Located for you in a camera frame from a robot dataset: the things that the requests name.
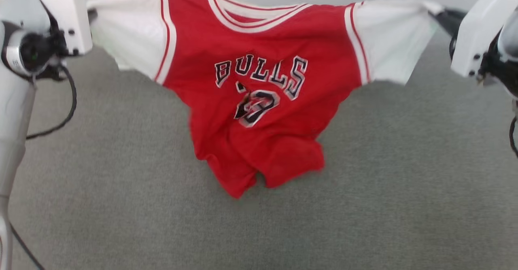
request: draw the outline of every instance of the basketball jersey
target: basketball jersey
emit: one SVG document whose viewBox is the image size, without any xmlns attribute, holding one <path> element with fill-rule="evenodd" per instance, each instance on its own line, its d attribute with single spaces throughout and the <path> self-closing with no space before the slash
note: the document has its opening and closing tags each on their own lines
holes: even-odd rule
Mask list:
<svg viewBox="0 0 518 270">
<path fill-rule="evenodd" d="M 263 8 L 234 0 L 95 0 L 94 42 L 191 108 L 196 156 L 239 198 L 324 167 L 316 138 L 353 91 L 406 83 L 435 31 L 421 0 Z"/>
</svg>

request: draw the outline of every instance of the gray fabric surface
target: gray fabric surface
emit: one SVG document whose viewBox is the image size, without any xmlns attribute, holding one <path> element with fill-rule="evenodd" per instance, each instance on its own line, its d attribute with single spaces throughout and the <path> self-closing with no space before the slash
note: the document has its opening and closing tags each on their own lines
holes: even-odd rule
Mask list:
<svg viewBox="0 0 518 270">
<path fill-rule="evenodd" d="M 233 200 L 196 160 L 178 98 L 100 50 L 70 63 L 79 106 L 28 143 L 10 214 L 53 270 L 515 270 L 510 99 L 430 46 L 406 87 L 355 91 L 322 134 L 327 167 Z M 39 85 L 31 131 L 61 121 Z M 33 269 L 15 246 L 15 270 Z"/>
</svg>

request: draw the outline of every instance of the white robotic arm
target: white robotic arm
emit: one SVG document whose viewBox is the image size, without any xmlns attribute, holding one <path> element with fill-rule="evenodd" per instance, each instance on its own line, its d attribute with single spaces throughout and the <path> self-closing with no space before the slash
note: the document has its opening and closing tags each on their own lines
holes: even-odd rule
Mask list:
<svg viewBox="0 0 518 270">
<path fill-rule="evenodd" d="M 452 36 L 452 69 L 502 83 L 518 100 L 518 0 L 479 0 L 470 12 L 433 15 Z M 92 49 L 85 0 L 0 0 L 0 270 L 11 269 L 8 202 L 35 97 L 35 81 L 63 80 L 70 56 Z M 518 113 L 514 102 L 514 111 Z"/>
</svg>

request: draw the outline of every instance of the sleeve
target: sleeve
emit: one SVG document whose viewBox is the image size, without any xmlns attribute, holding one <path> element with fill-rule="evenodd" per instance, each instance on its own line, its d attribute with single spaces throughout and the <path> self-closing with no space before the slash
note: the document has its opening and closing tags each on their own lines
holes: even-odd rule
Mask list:
<svg viewBox="0 0 518 270">
<path fill-rule="evenodd" d="M 374 0 L 346 8 L 346 28 L 357 54 L 362 84 L 406 84 L 437 23 L 429 15 L 444 9 L 425 0 Z"/>
<path fill-rule="evenodd" d="M 176 48 L 169 0 L 91 0 L 96 45 L 113 56 L 120 70 L 137 70 L 163 84 Z"/>
</svg>

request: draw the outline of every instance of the red jersey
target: red jersey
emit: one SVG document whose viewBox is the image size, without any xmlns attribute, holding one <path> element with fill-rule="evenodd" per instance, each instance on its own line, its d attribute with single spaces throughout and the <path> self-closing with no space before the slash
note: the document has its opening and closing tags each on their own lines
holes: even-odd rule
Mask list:
<svg viewBox="0 0 518 270">
<path fill-rule="evenodd" d="M 316 137 L 339 104 L 374 79 L 406 82 L 434 30 L 426 8 L 416 2 L 396 4 L 398 12 L 392 6 L 390 13 L 379 12 L 387 6 L 380 2 L 262 8 L 233 0 L 133 1 L 153 9 L 150 13 L 159 11 L 162 21 L 155 22 L 162 29 L 141 32 L 157 47 L 150 53 L 162 52 L 159 61 L 149 59 L 136 68 L 191 108 L 196 156 L 235 198 L 255 184 L 257 172 L 268 187 L 276 187 L 321 170 L 324 157 Z M 115 34 L 107 27 L 110 8 L 97 6 L 106 21 L 98 30 L 93 26 L 94 41 L 121 67 L 135 67 L 122 49 L 103 43 Z M 425 30 L 377 30 L 394 13 L 407 26 L 414 23 L 412 30 Z"/>
</svg>

